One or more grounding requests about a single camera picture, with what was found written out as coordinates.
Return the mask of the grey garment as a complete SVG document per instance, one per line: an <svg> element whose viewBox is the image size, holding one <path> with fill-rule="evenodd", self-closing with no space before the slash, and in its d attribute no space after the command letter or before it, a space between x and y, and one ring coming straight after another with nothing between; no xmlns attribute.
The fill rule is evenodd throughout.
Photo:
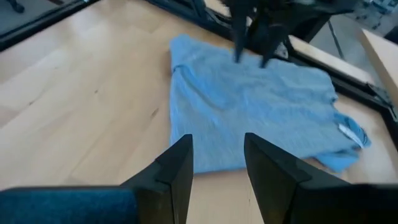
<svg viewBox="0 0 398 224"><path fill-rule="evenodd" d="M243 169L244 136L254 133L294 156L335 172L354 164L371 140L335 108L323 70L246 54L179 35L170 43L170 142L193 136L195 173Z"/></svg>

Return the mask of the black edge rail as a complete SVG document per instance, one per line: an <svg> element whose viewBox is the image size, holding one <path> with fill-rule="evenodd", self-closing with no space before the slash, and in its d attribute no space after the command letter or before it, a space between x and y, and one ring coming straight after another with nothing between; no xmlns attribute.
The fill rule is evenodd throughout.
<svg viewBox="0 0 398 224"><path fill-rule="evenodd" d="M99 0L0 0L0 52Z"/></svg>

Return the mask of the light wooden desk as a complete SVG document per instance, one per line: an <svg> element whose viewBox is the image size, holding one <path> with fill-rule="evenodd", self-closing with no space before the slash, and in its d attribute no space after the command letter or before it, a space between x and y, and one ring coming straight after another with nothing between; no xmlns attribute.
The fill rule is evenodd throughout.
<svg viewBox="0 0 398 224"><path fill-rule="evenodd" d="M398 45L362 29L359 39L371 64L398 109Z"/></svg>

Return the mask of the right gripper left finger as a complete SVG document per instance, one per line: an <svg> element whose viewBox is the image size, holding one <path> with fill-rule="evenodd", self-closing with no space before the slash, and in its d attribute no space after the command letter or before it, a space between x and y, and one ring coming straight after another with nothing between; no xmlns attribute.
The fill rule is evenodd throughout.
<svg viewBox="0 0 398 224"><path fill-rule="evenodd" d="M0 224L186 224L193 138L186 134L121 185L0 191Z"/></svg>

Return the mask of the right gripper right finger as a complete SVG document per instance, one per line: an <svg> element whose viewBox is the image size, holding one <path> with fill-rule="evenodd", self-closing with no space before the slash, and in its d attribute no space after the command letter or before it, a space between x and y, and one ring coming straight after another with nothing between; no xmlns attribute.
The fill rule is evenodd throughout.
<svg viewBox="0 0 398 224"><path fill-rule="evenodd" d="M264 224L398 224L398 184L350 184L254 133L244 154Z"/></svg>

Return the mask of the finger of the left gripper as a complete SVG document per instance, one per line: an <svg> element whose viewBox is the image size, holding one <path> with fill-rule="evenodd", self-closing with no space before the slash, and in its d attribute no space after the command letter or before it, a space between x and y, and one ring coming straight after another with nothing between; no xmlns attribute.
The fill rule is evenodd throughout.
<svg viewBox="0 0 398 224"><path fill-rule="evenodd" d="M233 11L233 37L234 37L234 61L238 63L246 45L246 23L248 11L235 9Z"/></svg>
<svg viewBox="0 0 398 224"><path fill-rule="evenodd" d="M268 23L261 21L259 23L259 31L264 36L264 40L261 41L262 59L260 67L265 68L280 43L288 36L289 30L283 23Z"/></svg>

